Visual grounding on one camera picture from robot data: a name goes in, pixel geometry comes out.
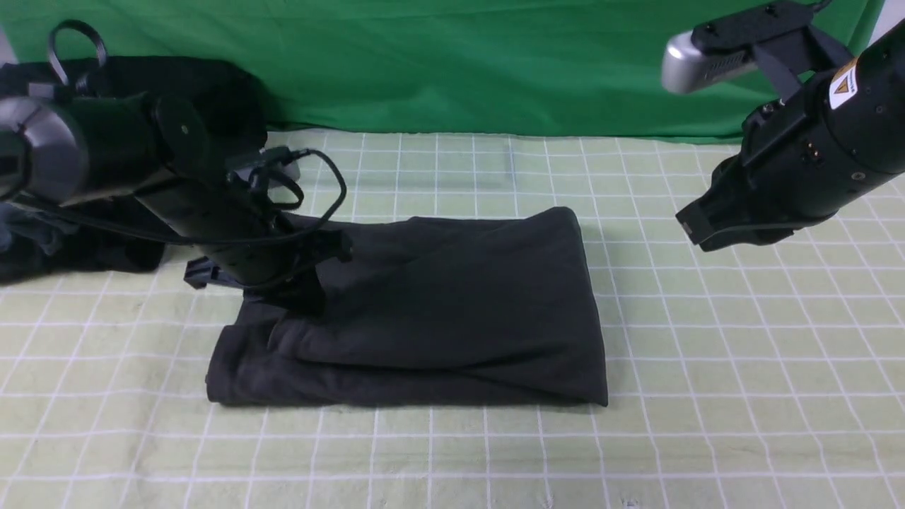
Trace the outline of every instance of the black garment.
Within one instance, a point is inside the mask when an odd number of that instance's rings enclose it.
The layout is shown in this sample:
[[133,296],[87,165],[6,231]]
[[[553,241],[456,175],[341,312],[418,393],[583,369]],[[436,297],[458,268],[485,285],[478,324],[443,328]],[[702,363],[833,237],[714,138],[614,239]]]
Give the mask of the black garment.
[[607,404],[600,321],[571,210],[330,227],[349,233],[354,259],[319,266],[325,315],[244,303],[214,349],[211,401]]
[[[172,234],[131,198],[80,205],[89,216]],[[146,273],[157,269],[166,245],[66,223],[0,203],[0,284],[59,272]]]

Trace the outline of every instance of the black fabric pile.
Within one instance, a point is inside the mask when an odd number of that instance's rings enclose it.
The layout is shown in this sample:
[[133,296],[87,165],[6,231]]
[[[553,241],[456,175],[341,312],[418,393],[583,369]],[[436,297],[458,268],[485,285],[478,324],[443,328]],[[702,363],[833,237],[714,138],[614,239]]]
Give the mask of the black fabric pile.
[[355,253],[319,266],[325,315],[244,303],[214,349],[211,401],[607,404],[600,321],[570,209],[329,228],[347,231]]
[[[102,200],[79,209],[126,226],[172,234],[133,199]],[[151,272],[160,265],[165,248],[0,203],[0,284],[65,272]]]

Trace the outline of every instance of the folded black cloth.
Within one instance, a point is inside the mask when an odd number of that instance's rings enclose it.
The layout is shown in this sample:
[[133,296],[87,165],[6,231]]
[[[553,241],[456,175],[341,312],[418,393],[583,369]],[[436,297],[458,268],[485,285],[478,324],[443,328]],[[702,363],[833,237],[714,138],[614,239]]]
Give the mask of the folded black cloth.
[[318,268],[325,314],[244,303],[214,349],[211,401],[607,404],[600,321],[571,210],[329,228],[348,232],[355,251],[352,262]]

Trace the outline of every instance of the white grid line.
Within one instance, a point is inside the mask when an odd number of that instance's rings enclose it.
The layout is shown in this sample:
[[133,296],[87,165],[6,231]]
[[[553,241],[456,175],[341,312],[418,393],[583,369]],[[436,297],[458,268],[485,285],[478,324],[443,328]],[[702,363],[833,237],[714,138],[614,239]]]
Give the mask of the white grid line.
[[[587,174],[587,188],[594,192],[594,183],[591,179],[591,169],[587,166],[587,155],[585,153],[585,142],[581,139],[578,140],[578,147],[581,149],[582,160],[585,165],[585,173]],[[600,222],[600,210],[597,208],[597,200],[594,200],[594,213],[597,216],[597,228],[600,229],[600,235],[604,234],[604,226]],[[600,436],[597,431],[597,419],[594,415],[594,411],[591,407],[588,407],[588,414],[591,418],[591,428],[594,430],[594,441],[597,445],[597,454],[600,455],[600,481],[603,484],[604,488],[604,501],[606,504],[606,509],[610,509],[612,507],[610,503],[610,489],[609,485],[606,482],[606,460],[604,458],[604,448],[600,443]]]
[[[72,475],[22,475],[21,469],[19,471],[10,470],[10,475],[0,476],[0,481],[6,483],[4,497],[15,483],[26,481],[64,482],[67,487],[62,495],[62,505],[65,506],[74,496],[77,483],[118,479],[125,482],[120,493],[120,504],[125,503],[130,494],[130,488],[134,485],[133,481],[143,481],[186,485],[184,505],[188,506],[195,485],[226,482],[245,486],[243,493],[236,492],[236,496],[243,500],[235,502],[248,507],[252,504],[253,489],[256,483],[303,482],[308,486],[305,506],[308,509],[314,509],[314,501],[319,498],[313,494],[318,491],[320,483],[367,481],[367,504],[374,506],[383,503],[383,501],[376,500],[375,481],[392,482],[412,479],[426,483],[426,505],[430,508],[435,505],[433,499],[441,493],[437,490],[438,481],[443,480],[444,483],[447,483],[456,479],[472,479],[484,486],[484,496],[487,506],[490,508],[491,506],[507,506],[508,499],[512,496],[500,493],[502,484],[499,486],[492,484],[497,479],[542,480],[543,487],[540,487],[538,483],[538,492],[533,495],[538,498],[538,502],[543,497],[544,501],[541,504],[548,506],[558,506],[563,503],[558,500],[560,494],[553,489],[554,486],[551,482],[585,480],[593,485],[600,482],[598,487],[603,489],[605,503],[600,504],[600,501],[597,500],[593,504],[594,506],[605,505],[609,508],[612,504],[611,495],[615,497],[616,504],[620,497],[624,497],[624,500],[643,498],[638,494],[623,493],[623,487],[620,485],[616,488],[614,483],[639,481],[649,483],[651,488],[658,485],[662,501],[659,501],[658,498],[657,502],[646,501],[647,504],[680,506],[682,505],[680,502],[671,499],[672,493],[667,490],[666,481],[673,483],[707,480],[714,483],[713,503],[719,504],[715,502],[717,500],[715,497],[719,492],[720,502],[723,506],[728,506],[729,485],[725,482],[732,480],[733,483],[744,483],[750,479],[761,479],[771,483],[777,491],[780,504],[791,509],[789,501],[785,499],[786,494],[780,490],[780,481],[824,480],[828,483],[827,491],[832,489],[834,500],[843,506],[843,502],[848,504],[849,501],[843,496],[845,494],[840,491],[837,482],[847,479],[885,483],[887,486],[885,491],[888,493],[878,495],[891,496],[890,506],[901,507],[901,501],[896,499],[890,483],[891,480],[896,483],[905,480],[905,468],[900,466],[899,458],[896,456],[897,447],[886,447],[886,445],[905,443],[905,418],[896,417],[905,415],[905,404],[903,404],[905,377],[900,374],[901,367],[905,366],[905,349],[895,350],[890,343],[896,337],[896,333],[902,330],[901,315],[905,312],[905,307],[903,307],[905,306],[905,290],[901,290],[905,289],[905,285],[898,283],[900,279],[905,279],[905,228],[902,227],[905,224],[905,216],[884,217],[880,214],[880,211],[889,214],[889,211],[894,211],[896,206],[905,203],[902,191],[897,185],[893,184],[878,189],[877,192],[862,198],[859,205],[853,206],[851,209],[845,208],[837,218],[830,222],[830,227],[825,231],[817,228],[805,230],[785,240],[779,246],[760,248],[754,254],[751,254],[750,251],[745,252],[745,255],[751,257],[748,259],[741,255],[742,251],[735,248],[725,253],[727,256],[699,254],[690,248],[689,243],[682,235],[674,235],[666,230],[666,228],[677,227],[672,215],[673,210],[668,207],[672,205],[672,209],[676,209],[679,204],[699,196],[686,194],[696,192],[693,190],[694,188],[703,189],[703,187],[695,186],[692,181],[698,180],[706,186],[707,172],[702,168],[704,159],[707,159],[709,165],[711,161],[733,153],[733,147],[689,146],[677,148],[661,142],[647,142],[649,149],[638,149],[641,145],[631,142],[633,145],[631,149],[628,149],[630,142],[614,140],[613,150],[600,151],[586,149],[584,139],[572,139],[566,140],[566,145],[557,145],[557,153],[551,153],[551,149],[554,147],[553,140],[526,140],[511,136],[494,139],[492,142],[496,143],[495,146],[490,146],[481,137],[462,137],[462,143],[459,145],[462,147],[461,150],[448,149],[449,147],[442,143],[446,139],[441,135],[424,137],[423,146],[418,147],[417,150],[404,149],[409,138],[398,134],[357,136],[356,138],[350,138],[355,135],[338,134],[334,139],[332,131],[314,130],[306,131],[298,137],[293,135],[293,138],[298,138],[295,142],[299,143],[305,140],[309,134],[328,153],[335,153],[338,158],[351,159],[351,157],[358,156],[355,175],[351,175],[351,172],[347,171],[347,175],[352,181],[349,185],[351,208],[344,207],[339,211],[335,217],[337,220],[363,222],[398,220],[404,217],[400,214],[401,206],[404,203],[401,198],[412,196],[433,197],[433,215],[449,218],[481,216],[482,204],[485,203],[483,200],[488,200],[487,203],[490,204],[499,203],[505,204],[507,207],[514,207],[512,217],[522,217],[529,209],[539,211],[536,210],[538,203],[575,204],[574,209],[579,221],[585,226],[593,225],[603,234],[603,240],[586,239],[587,248],[596,250],[593,261],[590,260],[592,252],[588,251],[589,261],[591,261],[589,269],[595,280],[600,278],[600,282],[608,282],[603,284],[604,287],[610,286],[609,289],[595,288],[598,306],[604,312],[612,310],[612,313],[618,316],[610,322],[602,323],[607,350],[610,353],[606,358],[607,367],[614,368],[610,370],[612,377],[610,397],[613,400],[634,401],[638,406],[638,420],[634,421],[631,428],[609,429],[609,422],[613,419],[618,420],[623,415],[620,413],[620,405],[597,414],[592,410],[582,411],[570,417],[557,417],[548,423],[547,414],[542,411],[541,407],[535,407],[537,429],[532,429],[529,422],[525,423],[527,429],[522,427],[518,431],[513,429],[510,432],[507,432],[507,429],[494,429],[491,432],[488,422],[489,410],[481,408],[475,418],[483,420],[482,424],[478,425],[483,426],[482,429],[467,432],[463,430],[461,433],[455,433],[439,432],[433,408],[425,408],[426,431],[396,433],[392,429],[384,429],[384,425],[379,423],[383,411],[377,410],[373,414],[367,414],[369,418],[373,419],[373,422],[364,424],[362,429],[350,429],[349,433],[344,434],[336,433],[337,430],[324,429],[326,426],[325,414],[321,408],[299,410],[299,412],[310,412],[312,416],[313,412],[318,412],[317,426],[313,430],[299,429],[296,430],[298,432],[295,432],[291,429],[277,429],[272,427],[278,426],[274,422],[275,414],[262,410],[260,427],[249,429],[245,433],[241,429],[236,429],[235,432],[230,432],[228,428],[222,429],[222,427],[214,429],[212,422],[215,415],[213,408],[210,408],[210,411],[205,412],[206,415],[199,413],[192,417],[194,420],[191,429],[183,429],[185,423],[178,428],[157,429],[155,423],[158,416],[173,417],[161,414],[165,411],[162,404],[165,399],[172,402],[182,401],[182,403],[177,403],[180,406],[194,405],[195,402],[204,404],[205,402],[206,394],[197,388],[186,386],[184,382],[182,382],[182,386],[170,387],[169,385],[171,375],[175,376],[176,367],[199,370],[205,368],[209,361],[206,356],[193,355],[197,352],[200,343],[192,346],[191,351],[183,351],[184,339],[189,332],[210,335],[213,332],[212,328],[220,328],[224,325],[223,323],[198,322],[195,317],[197,293],[187,288],[161,288],[156,281],[152,282],[147,290],[135,284],[112,289],[108,288],[110,286],[108,279],[104,284],[104,292],[99,297],[98,303],[102,295],[114,299],[117,296],[147,299],[150,294],[177,297],[192,293],[189,316],[175,320],[168,320],[164,316],[144,319],[146,309],[143,309],[135,319],[125,322],[105,322],[99,316],[91,316],[87,323],[78,321],[48,322],[48,320],[56,318],[48,315],[48,310],[52,307],[52,299],[56,296],[91,298],[97,297],[99,292],[72,288],[71,284],[64,285],[63,279],[58,280],[56,287],[52,289],[32,287],[26,283],[4,288],[0,292],[0,306],[2,306],[0,309],[16,305],[14,299],[20,297],[34,300],[45,297],[46,302],[43,303],[41,320],[37,323],[13,322],[17,318],[15,313],[9,312],[6,314],[6,319],[0,322],[0,336],[5,336],[5,333],[9,331],[12,334],[19,334],[20,341],[23,341],[23,346],[17,348],[17,353],[10,348],[0,352],[0,369],[4,367],[9,369],[5,374],[2,390],[0,390],[0,404],[18,405],[19,402],[25,404],[28,399],[50,400],[51,405],[42,408],[43,418],[47,419],[47,411],[54,403],[71,404],[82,399],[86,401],[98,399],[101,403],[97,412],[93,413],[93,420],[91,420],[92,416],[85,417],[88,419],[85,428],[73,430],[66,428],[41,430],[39,428],[37,432],[18,432],[11,428],[8,430],[9,432],[0,433],[0,441],[11,444],[27,445],[29,440],[33,441],[37,436],[35,433],[41,439],[82,441],[82,449],[75,460],[76,466]],[[412,155],[414,158],[409,158],[407,165],[404,165],[404,155]],[[433,169],[428,168],[431,165],[430,162],[423,165],[418,163],[420,156],[424,156],[425,161],[432,159]],[[667,158],[673,157],[679,158],[677,160],[683,162],[677,167],[669,167],[670,165],[666,164]],[[459,168],[448,166],[449,164],[459,164],[455,163],[457,159],[461,161]],[[320,194],[336,190],[336,186],[326,180],[329,174],[325,171],[324,165],[320,161],[317,161],[316,165],[314,169],[304,168],[302,170],[303,186],[310,189],[308,203],[305,204],[305,207],[309,207],[313,212],[318,212],[316,203]],[[425,166],[425,168],[419,169],[418,166]],[[418,188],[410,184],[412,179],[409,177],[413,174],[431,171],[434,181],[430,187]],[[450,187],[443,188],[446,184],[449,184]],[[379,208],[363,210],[362,198],[364,197],[372,197],[372,203],[392,203],[392,209],[381,206],[385,210]],[[441,200],[443,200],[442,209],[440,208]],[[853,245],[854,254],[849,255],[849,250]],[[672,258],[667,256],[671,250],[676,253]],[[651,262],[646,264],[638,259],[619,256],[621,253],[646,253],[651,258]],[[806,253],[814,254],[808,259],[803,255]],[[176,260],[167,262],[167,266],[181,263],[180,260]],[[827,274],[829,276],[827,284],[832,286],[829,288],[821,286],[820,289],[806,288],[800,282],[797,283],[797,279],[794,277],[819,277],[818,274]],[[670,281],[671,289],[665,289],[666,278],[673,276],[700,282],[700,289],[683,290],[679,287],[676,290],[674,281]],[[723,288],[711,288],[710,282],[713,280],[719,282],[723,276],[740,278],[738,288],[726,285],[723,285],[726,286]],[[769,292],[762,291],[763,288],[755,291],[755,288],[763,286],[762,277],[772,278],[770,281],[782,280],[789,287],[787,290],[777,290],[774,286]],[[849,285],[857,284],[859,277],[864,281],[860,287],[861,290],[853,294],[843,293],[844,286],[847,283]],[[635,281],[650,281],[651,283],[647,286],[634,285],[631,288],[617,287],[618,283],[622,284],[623,278],[629,284]],[[238,294],[216,288],[205,293],[215,298],[223,298],[223,303],[230,303],[230,305],[235,304],[236,299],[241,299]],[[717,313],[716,304],[721,304],[720,309],[725,311],[726,304],[721,302],[723,299],[736,299],[740,303],[745,303],[753,309],[752,313],[757,315],[757,319],[752,321],[749,316],[721,316]],[[693,303],[694,305],[700,303],[704,308],[710,309],[713,319],[701,320],[698,317],[694,322],[689,322],[687,313],[682,315],[679,312],[681,309],[674,308],[683,303]],[[767,321],[765,310],[775,310],[786,304],[794,306],[795,309],[800,307],[803,312],[799,313],[800,318],[777,323]],[[867,311],[874,304],[879,304],[879,308],[882,308],[881,312],[870,313]],[[837,316],[830,316],[825,310],[823,314],[812,311],[819,309],[821,305],[831,305],[844,312],[838,313]],[[180,336],[176,341],[176,349],[172,352],[129,351],[130,348],[127,344],[123,351],[117,354],[107,354],[104,351],[82,352],[81,348],[76,347],[69,355],[57,355],[54,351],[33,351],[32,347],[34,338],[39,334],[43,338],[56,332],[61,335],[70,333],[65,330],[66,327],[82,327],[81,337],[87,338],[85,339],[87,342],[96,332],[102,332],[105,327],[130,328],[134,332],[145,325],[181,327]],[[17,331],[14,330],[16,327],[28,329]],[[625,344],[617,344],[616,341],[613,341],[620,334],[625,338]],[[642,339],[645,334],[649,338],[662,337],[662,343],[647,341],[641,344],[634,340],[636,337]],[[840,339],[849,336],[853,338],[855,334],[861,338],[860,341],[840,343]],[[800,335],[803,341],[807,341],[807,348],[803,343],[802,349],[795,351],[799,347],[792,344],[790,340],[797,335]],[[132,341],[132,337],[133,334],[130,334],[124,342],[129,343]],[[779,338],[781,337],[784,339],[784,349],[782,350],[779,348]],[[748,344],[743,342],[744,338],[750,338]],[[764,338],[763,345],[758,344],[760,338]],[[832,351],[830,350],[831,340],[834,341]],[[712,348],[717,350],[702,351],[699,345],[693,351],[691,347],[694,341],[712,344]],[[36,386],[34,391],[21,389],[17,389],[17,392],[8,391],[9,381],[16,376],[15,372],[24,360],[68,363],[73,359],[79,362],[97,361],[99,366],[105,362],[114,362],[116,368],[113,369],[111,378],[106,380],[108,382],[106,389],[86,388],[88,390],[72,391],[58,387],[53,392],[47,392]],[[121,370],[120,366],[125,359],[162,360],[161,373],[163,373],[163,366],[168,367],[166,367],[166,375],[161,386],[158,389],[116,388],[116,373]],[[726,372],[730,379],[734,378],[738,389],[713,386],[701,390],[692,385],[690,368],[693,362],[698,363],[696,366],[698,369],[709,370],[712,368],[715,372]],[[775,385],[748,387],[749,380],[743,377],[741,372],[743,365],[749,370],[752,368],[775,369],[778,373],[782,373],[782,376],[777,376],[777,381],[782,379],[788,390],[777,389]],[[620,368],[623,366],[629,367],[632,373],[626,371],[625,378],[620,379],[622,377]],[[834,389],[832,386],[795,387],[792,382],[796,378],[791,375],[796,374],[798,379],[801,379],[802,375],[791,372],[792,369],[814,370],[815,373],[823,372],[821,370],[826,369],[828,374],[825,375],[824,385],[831,383],[830,380],[832,380],[838,389]],[[872,385],[865,385],[861,383],[860,378],[857,378],[861,373],[858,370],[868,370],[868,374],[871,376],[874,376],[873,373],[877,373],[875,377],[879,378],[871,379],[874,380]],[[687,384],[688,388],[671,390],[672,388],[662,384],[649,386],[648,384],[652,382],[658,382],[661,376],[659,373],[675,373],[677,383]],[[843,374],[849,378],[844,379],[841,376]],[[200,370],[198,375],[197,383],[200,386]],[[844,386],[844,381],[847,383],[854,381],[858,385]],[[107,413],[104,408],[110,405],[106,403],[110,396],[129,394],[145,395],[154,399],[154,407],[151,409],[149,422],[144,429],[124,429],[100,422],[100,416]],[[843,406],[851,414],[851,419],[846,426],[840,426],[840,429],[821,430],[812,426],[812,424],[816,424],[814,412],[806,413],[803,405],[819,404],[825,399],[838,399],[840,404],[844,401]],[[713,419],[714,416],[710,414],[705,416],[705,402],[708,405],[707,408],[710,408],[710,412],[712,412],[714,404],[724,400],[743,402],[745,407],[742,411],[747,413],[750,425],[735,428],[711,428],[710,425],[713,422],[710,419]],[[672,402],[675,405],[687,406],[685,408],[688,408],[689,413],[685,418],[689,419],[691,429],[688,432],[654,432],[657,428],[654,425],[662,425],[663,422],[661,420],[653,422],[652,419],[662,419],[663,417],[651,413],[652,405],[671,405]],[[771,405],[787,404],[789,408],[794,408],[789,414],[789,418],[800,417],[801,427],[789,427],[788,429],[762,427],[758,420],[764,416],[758,413],[760,410],[756,412],[752,406],[757,404],[758,408],[762,408],[761,402]],[[886,408],[890,414],[889,418],[878,418],[874,408]],[[571,427],[578,426],[578,421],[586,424],[581,429],[557,427],[559,422],[557,419],[563,418],[570,423]],[[85,450],[89,441],[96,437],[116,435],[123,436],[125,441],[134,439],[138,443],[138,449],[129,453],[134,454],[130,470],[110,472],[109,474],[80,475],[82,457],[87,454]],[[504,472],[496,467],[497,463],[493,462],[494,451],[491,450],[491,441],[494,438],[505,437],[519,437],[530,441],[536,439],[539,442],[539,453],[542,457],[535,459],[538,471],[535,473]],[[319,465],[317,456],[319,449],[322,449],[322,447],[319,448],[321,439],[350,438],[370,440],[370,456],[363,460],[369,462],[366,464],[367,468],[361,470],[360,473],[353,474],[351,472],[324,472],[317,467]],[[420,469],[414,471],[407,468],[403,472],[378,473],[376,461],[381,454],[379,442],[388,438],[403,441],[415,438],[426,439],[426,472],[422,473]],[[476,438],[483,442],[483,460],[487,465],[484,472],[457,473],[451,471],[450,466],[442,465],[445,459],[434,454],[434,451],[437,450],[437,441],[455,438]],[[580,472],[564,470],[562,465],[556,463],[563,459],[567,461],[575,461],[575,459],[562,457],[561,453],[553,448],[558,444],[556,441],[551,441],[553,438],[593,439],[594,446],[590,447],[591,454],[588,455],[587,464]],[[631,438],[650,442],[650,445],[645,447],[643,454],[641,451],[636,451],[640,455],[636,459],[644,461],[645,470],[623,473],[619,471],[623,467],[621,465],[623,459],[619,456],[609,456],[611,453],[608,448],[614,442]],[[694,454],[701,456],[699,461],[701,461],[703,471],[664,472],[661,449],[665,438],[673,439],[674,443],[685,442],[684,439],[687,438],[687,441],[695,447]],[[748,454],[753,454],[751,458],[756,461],[766,460],[764,464],[766,471],[763,467],[756,466],[752,466],[750,472],[739,471],[737,467],[735,470],[730,468],[727,471],[722,464],[722,453],[718,454],[718,449],[715,447],[717,438],[724,444],[731,444],[733,439],[759,442],[760,447],[757,451]],[[191,473],[186,471],[185,475],[162,475],[164,473],[157,471],[153,466],[138,468],[139,461],[143,459],[145,444],[151,439],[194,441],[197,450],[194,451]],[[265,439],[311,440],[313,446],[308,472],[287,471],[276,473],[277,475],[263,475],[270,473],[263,472],[259,468],[262,462],[267,460],[263,456],[266,449],[262,444]],[[840,442],[841,440],[850,439],[864,442],[865,450],[857,452],[857,460],[867,459],[872,462],[867,464],[870,471],[846,472],[841,470],[844,468],[844,464],[840,465],[840,461],[842,461],[840,455],[851,453],[840,449],[838,444],[843,443]],[[229,440],[254,441],[253,454],[249,457],[247,473],[244,475],[218,475],[220,473],[215,468],[201,466],[202,455],[215,453],[214,448],[219,447],[215,444],[222,444],[215,441],[228,442]],[[789,471],[787,466],[781,466],[778,463],[778,461],[788,461],[788,453],[775,442],[777,440],[791,443],[800,441],[803,444],[813,440],[814,463],[809,463],[805,471]],[[872,454],[867,453],[867,444],[872,445],[870,449]],[[705,466],[708,464],[707,456],[709,456],[712,472],[707,471],[710,468]],[[834,461],[833,468],[830,467],[830,458]],[[21,457],[20,464],[27,460],[28,454]],[[644,506],[644,502],[644,500],[640,500],[642,506]]]
[[[100,302],[104,298],[104,290],[107,289],[107,286],[110,284],[110,280],[112,278],[113,278],[113,273],[107,274],[107,281],[104,283],[103,287],[100,289],[100,294],[98,295],[98,298],[95,301],[94,305],[91,307],[90,314],[88,315],[88,323],[91,323],[91,320],[93,320],[95,313],[97,313],[98,308],[100,307]],[[50,299],[48,299],[48,303],[44,307],[44,310],[41,315],[42,318],[45,316],[47,311],[50,309],[50,303],[52,300],[53,300],[52,297]],[[38,325],[35,325],[36,330],[40,326],[40,324],[41,324],[41,319],[38,319]],[[29,455],[32,454],[34,445],[41,438],[41,434],[44,429],[44,425],[47,422],[47,417],[50,416],[51,408],[53,408],[53,403],[56,402],[56,393],[59,392],[60,389],[62,389],[63,382],[65,382],[66,376],[69,374],[69,369],[72,366],[72,363],[75,361],[76,352],[79,351],[79,347],[81,346],[82,342],[85,340],[85,337],[88,335],[87,332],[88,332],[87,326],[81,330],[81,334],[79,335],[79,340],[76,343],[75,348],[72,350],[72,356],[66,362],[66,367],[63,368],[62,374],[60,375],[60,379],[57,380],[56,389],[54,389],[53,394],[50,397],[50,401],[47,403],[47,408],[44,409],[43,415],[41,415],[41,420],[38,422],[38,426],[35,429],[34,434],[32,435],[32,438],[28,444],[28,447],[25,449],[25,452],[22,454],[22,459],[19,462],[19,466],[15,469],[15,473],[13,474],[13,476],[19,475],[19,473],[22,472],[23,468],[25,468],[25,464],[28,462]],[[10,376],[4,382],[4,386],[2,388],[0,388],[0,393],[3,393],[6,383],[8,383],[10,378],[12,378],[13,373],[14,373],[14,368],[12,370],[10,370]],[[4,502],[6,501],[6,497],[9,495],[10,486],[11,485],[7,485],[3,491],[3,494],[0,495],[0,507],[3,507]]]

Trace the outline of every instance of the yellow warning sticker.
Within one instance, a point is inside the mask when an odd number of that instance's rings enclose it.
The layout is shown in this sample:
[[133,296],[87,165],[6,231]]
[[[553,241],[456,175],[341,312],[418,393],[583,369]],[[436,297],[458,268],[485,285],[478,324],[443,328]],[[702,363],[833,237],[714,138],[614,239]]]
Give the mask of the yellow warning sticker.
[[830,108],[836,109],[845,104],[858,93],[858,81],[856,71],[858,59],[845,64],[836,72],[830,82]]

